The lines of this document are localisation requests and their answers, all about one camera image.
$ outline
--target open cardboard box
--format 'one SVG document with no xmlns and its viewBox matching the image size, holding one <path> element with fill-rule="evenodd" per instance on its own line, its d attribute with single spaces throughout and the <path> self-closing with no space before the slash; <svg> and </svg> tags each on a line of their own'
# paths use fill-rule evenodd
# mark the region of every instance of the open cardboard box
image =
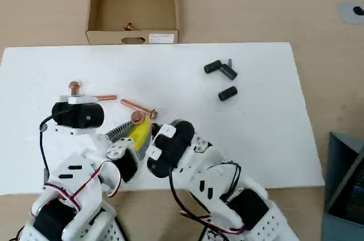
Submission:
<svg viewBox="0 0 364 241">
<path fill-rule="evenodd" d="M 177 0 L 89 0 L 89 44 L 177 43 L 178 32 Z"/>
</svg>

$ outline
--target box label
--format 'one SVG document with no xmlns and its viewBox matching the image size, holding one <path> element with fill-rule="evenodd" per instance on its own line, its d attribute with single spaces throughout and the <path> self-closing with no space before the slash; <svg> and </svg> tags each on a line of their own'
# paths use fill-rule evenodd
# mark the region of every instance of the box label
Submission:
<svg viewBox="0 0 364 241">
<path fill-rule="evenodd" d="M 149 34 L 149 43 L 171 44 L 174 39 L 174 34 Z"/>
</svg>

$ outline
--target hand hole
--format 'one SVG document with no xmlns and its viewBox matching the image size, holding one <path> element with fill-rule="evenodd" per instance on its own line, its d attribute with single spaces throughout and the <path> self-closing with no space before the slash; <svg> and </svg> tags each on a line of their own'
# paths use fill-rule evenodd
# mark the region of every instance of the hand hole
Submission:
<svg viewBox="0 0 364 241">
<path fill-rule="evenodd" d="M 123 44 L 143 44 L 145 42 L 145 38 L 123 38 L 121 43 Z"/>
<path fill-rule="evenodd" d="M 360 6 L 355 6 L 353 11 L 356 15 L 364 15 L 364 10 Z"/>
</svg>

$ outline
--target metal screw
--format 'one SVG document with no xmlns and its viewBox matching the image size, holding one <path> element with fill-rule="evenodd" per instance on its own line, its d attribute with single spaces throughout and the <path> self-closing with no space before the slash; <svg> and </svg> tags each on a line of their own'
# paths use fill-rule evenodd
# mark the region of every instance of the metal screw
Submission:
<svg viewBox="0 0 364 241">
<path fill-rule="evenodd" d="M 117 99 L 116 95 L 99 95 L 95 97 L 97 98 L 98 101 L 112 101 Z"/>
<path fill-rule="evenodd" d="M 133 25 L 131 25 L 131 23 L 129 22 L 129 23 L 126 23 L 125 25 L 124 25 L 124 30 L 125 31 L 136 31 L 136 29 L 133 27 Z"/>
<path fill-rule="evenodd" d="M 135 111 L 131 115 L 131 122 L 136 126 L 141 125 L 145 119 L 146 115 L 141 111 Z"/>
<path fill-rule="evenodd" d="M 80 85 L 76 81 L 72 81 L 69 83 L 68 86 L 71 89 L 71 95 L 72 96 L 79 96 L 80 95 Z"/>
<path fill-rule="evenodd" d="M 155 109 L 149 110 L 149 109 L 146 109 L 145 107 L 139 106 L 139 105 L 132 103 L 125 99 L 121 99 L 120 103 L 122 105 L 128 106 L 134 110 L 141 111 L 141 112 L 147 114 L 149 116 L 149 118 L 152 120 L 156 119 L 158 116 L 158 112 Z"/>
</svg>

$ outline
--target wooden table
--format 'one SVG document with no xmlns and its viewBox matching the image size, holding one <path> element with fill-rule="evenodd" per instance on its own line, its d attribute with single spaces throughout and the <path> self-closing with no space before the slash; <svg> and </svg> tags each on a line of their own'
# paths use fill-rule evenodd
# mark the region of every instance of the wooden table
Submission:
<svg viewBox="0 0 364 241">
<path fill-rule="evenodd" d="M 180 0 L 179 42 L 290 42 L 325 168 L 329 131 L 364 138 L 364 26 L 341 21 L 337 6 L 344 1 L 364 4 L 364 0 Z M 0 51 L 10 46 L 87 44 L 87 0 L 0 3 Z M 187 206 L 199 209 L 181 193 Z M 301 240 L 320 240 L 323 188 L 269 194 Z M 25 223 L 35 198 L 0 197 L 3 240 L 15 236 Z M 112 203 L 131 240 L 197 240 L 201 230 L 179 217 L 169 191 L 120 193 Z"/>
</svg>

